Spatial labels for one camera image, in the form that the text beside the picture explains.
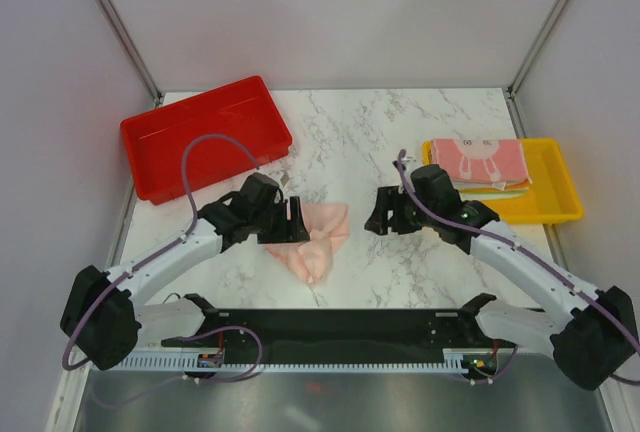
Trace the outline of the plain peach towel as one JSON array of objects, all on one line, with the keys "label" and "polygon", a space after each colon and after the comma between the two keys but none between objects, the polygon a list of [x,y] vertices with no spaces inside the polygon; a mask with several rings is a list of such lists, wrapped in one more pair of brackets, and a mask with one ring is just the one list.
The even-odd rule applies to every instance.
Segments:
[{"label": "plain peach towel", "polygon": [[310,239],[270,244],[267,251],[307,285],[321,282],[330,273],[336,252],[350,236],[349,208],[344,203],[301,203],[304,226]]}]

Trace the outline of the pink striped towel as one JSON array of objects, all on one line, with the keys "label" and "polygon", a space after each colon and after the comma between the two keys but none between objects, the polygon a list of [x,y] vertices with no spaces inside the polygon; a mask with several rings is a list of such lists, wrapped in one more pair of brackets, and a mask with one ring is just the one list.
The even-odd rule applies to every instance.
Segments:
[{"label": "pink striped towel", "polygon": [[528,183],[523,144],[517,139],[433,139],[430,162],[454,182],[504,189]]}]

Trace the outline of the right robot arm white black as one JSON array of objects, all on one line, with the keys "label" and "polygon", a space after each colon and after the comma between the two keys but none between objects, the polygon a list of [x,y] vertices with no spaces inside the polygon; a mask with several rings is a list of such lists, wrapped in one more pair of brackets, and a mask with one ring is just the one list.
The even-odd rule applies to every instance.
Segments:
[{"label": "right robot arm white black", "polygon": [[494,210],[462,200],[439,166],[408,170],[403,158],[393,165],[401,183],[378,189],[367,231],[384,236],[431,229],[501,273],[541,308],[535,312],[479,295],[456,324],[462,342],[480,346],[491,338],[545,355],[585,390],[608,379],[631,382],[618,373],[639,352],[635,311],[626,292],[617,286],[600,289],[540,257]]}]

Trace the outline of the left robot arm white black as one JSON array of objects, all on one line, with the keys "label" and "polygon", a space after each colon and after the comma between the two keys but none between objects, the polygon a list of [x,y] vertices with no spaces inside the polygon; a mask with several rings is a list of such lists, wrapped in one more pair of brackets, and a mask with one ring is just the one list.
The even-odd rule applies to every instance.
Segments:
[{"label": "left robot arm white black", "polygon": [[101,271],[93,265],[77,273],[60,328],[68,342],[64,370],[73,348],[100,370],[122,362],[143,328],[140,313],[162,288],[183,273],[254,236],[262,245],[309,240],[299,197],[285,197],[275,181],[253,173],[242,187],[197,209],[189,225],[161,247]]}]

